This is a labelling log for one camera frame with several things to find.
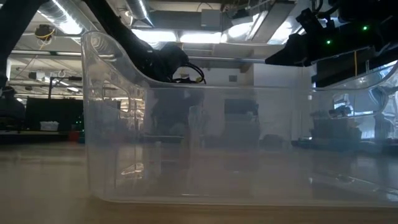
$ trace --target wooden table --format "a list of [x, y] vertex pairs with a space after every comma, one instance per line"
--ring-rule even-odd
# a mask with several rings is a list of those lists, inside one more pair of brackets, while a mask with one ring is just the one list
[[394, 208], [111, 203], [90, 196], [78, 144], [2, 147], [0, 223], [397, 223]]

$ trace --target ceiling light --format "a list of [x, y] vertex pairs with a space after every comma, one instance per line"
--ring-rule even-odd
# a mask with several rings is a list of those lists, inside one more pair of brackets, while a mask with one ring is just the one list
[[79, 90], [77, 88], [75, 88], [75, 87], [68, 87], [68, 90], [79, 92]]
[[[34, 93], [18, 93], [17, 96], [33, 96], [33, 97], [39, 97], [39, 98], [47, 98], [48, 94], [34, 94]], [[83, 96], [81, 95], [51, 95], [52, 98], [64, 98], [64, 97], [68, 97], [68, 98], [83, 98]]]
[[256, 15], [253, 15], [253, 22], [255, 22], [259, 16], [260, 16], [259, 13], [257, 13]]
[[228, 30], [228, 35], [231, 36], [232, 38], [237, 38], [239, 36], [247, 34], [247, 32], [249, 32], [252, 25], [253, 25], [252, 22], [247, 22], [247, 23], [232, 26]]
[[221, 40], [221, 33], [204, 33], [192, 32], [183, 34], [180, 41], [183, 43], [197, 43], [197, 44], [219, 44]]
[[227, 43], [227, 41], [228, 41], [228, 35], [223, 34], [223, 35], [221, 36], [220, 42], [221, 42], [221, 43]]
[[299, 30], [298, 34], [303, 35], [304, 33], [305, 33], [305, 29], [302, 27], [302, 28]]
[[[50, 83], [50, 78], [49, 78], [49, 77], [44, 77], [44, 82]], [[56, 81], [56, 80], [52, 80], [52, 83], [53, 83], [53, 84], [56, 84], [57, 81]]]
[[63, 22], [59, 25], [59, 29], [66, 34], [80, 34], [83, 29], [73, 20]]
[[176, 42], [177, 37], [172, 31], [164, 30], [131, 30], [138, 38], [147, 43], [158, 43], [158, 42]]
[[292, 25], [289, 22], [284, 22], [282, 25], [280, 25], [275, 34], [268, 41], [268, 44], [283, 44], [292, 33]]

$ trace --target transparent plastic container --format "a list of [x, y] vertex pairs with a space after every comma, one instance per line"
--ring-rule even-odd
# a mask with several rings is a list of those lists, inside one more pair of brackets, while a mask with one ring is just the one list
[[376, 71], [350, 80], [349, 87], [183, 85], [147, 78], [106, 34], [85, 34], [82, 47], [88, 178], [99, 198], [398, 201], [397, 65], [379, 79]]

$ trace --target white wall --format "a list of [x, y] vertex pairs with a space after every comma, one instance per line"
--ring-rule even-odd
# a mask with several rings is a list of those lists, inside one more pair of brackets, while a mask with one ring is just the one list
[[[207, 85], [221, 85], [221, 86], [238, 86], [245, 83], [245, 73], [241, 73], [238, 68], [202, 68], [203, 73], [207, 81]], [[179, 78], [180, 74], [189, 74], [191, 80], [195, 80], [199, 77], [199, 74], [191, 68], [179, 68], [174, 73], [174, 78]], [[229, 76], [236, 75], [238, 78], [237, 82], [229, 82]]]
[[284, 87], [284, 90], [257, 93], [261, 137], [277, 134], [285, 140], [309, 136], [311, 76], [315, 67], [286, 67], [277, 65], [254, 65], [254, 85]]

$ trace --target ceiling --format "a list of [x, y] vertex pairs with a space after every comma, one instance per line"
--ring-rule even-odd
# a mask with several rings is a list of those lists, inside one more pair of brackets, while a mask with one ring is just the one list
[[[298, 0], [297, 6], [294, 13], [300, 12], [301, 7], [306, 7], [310, 0]], [[129, 18], [126, 16], [126, 3], [124, 0], [108, 0], [114, 12], [122, 17], [122, 20], [126, 23]], [[247, 4], [248, 2], [242, 0], [239, 2], [233, 0], [208, 0], [208, 4], [197, 2], [197, 0], [157, 0], [149, 1], [150, 12], [154, 11], [183, 11], [196, 13], [202, 9], [223, 9], [227, 7], [234, 6], [236, 4]], [[88, 7], [81, 1], [75, 1], [78, 8], [84, 13], [84, 15], [99, 29], [98, 21], [95, 16], [91, 13]], [[31, 23], [25, 31], [25, 35], [21, 37], [16, 45], [15, 49], [18, 50], [48, 50], [48, 51], [58, 51], [58, 52], [81, 52], [81, 46], [78, 41], [71, 38], [63, 37], [63, 33], [60, 30], [56, 30], [54, 37], [51, 42], [47, 45], [38, 40], [32, 33], [40, 24], [48, 24], [53, 26], [53, 24], [47, 20], [44, 16], [39, 13], [35, 15]], [[274, 33], [275, 30], [267, 30], [264, 27], [261, 32]], [[191, 56], [213, 56], [213, 57], [230, 57], [230, 58], [267, 58], [272, 54], [276, 53], [283, 46], [282, 45], [266, 45], [266, 43], [255, 42], [239, 42], [239, 43], [229, 43], [229, 44], [189, 44], [185, 43], [182, 45], [184, 51]], [[46, 76], [58, 75], [59, 72], [65, 73], [66, 76], [81, 76], [81, 60], [79, 57], [36, 57], [35, 55], [11, 55], [10, 61], [12, 63], [11, 69], [11, 81], [10, 84], [17, 90], [20, 94], [33, 94], [36, 96], [46, 97], [49, 91], [48, 81], [46, 80], [32, 80], [28, 77], [29, 72], [45, 72]], [[203, 68], [242, 68], [247, 65], [246, 63], [236, 63], [236, 62], [217, 62], [217, 61], [199, 61], [194, 60], [193, 63], [197, 64], [199, 67]], [[59, 84], [60, 87], [56, 87], [52, 90], [54, 95], [78, 95], [81, 96], [81, 82], [71, 82], [65, 81], [70, 86], [75, 86], [79, 89], [79, 92], [70, 91], [67, 86]], [[26, 90], [26, 86], [30, 85], [32, 90]]]

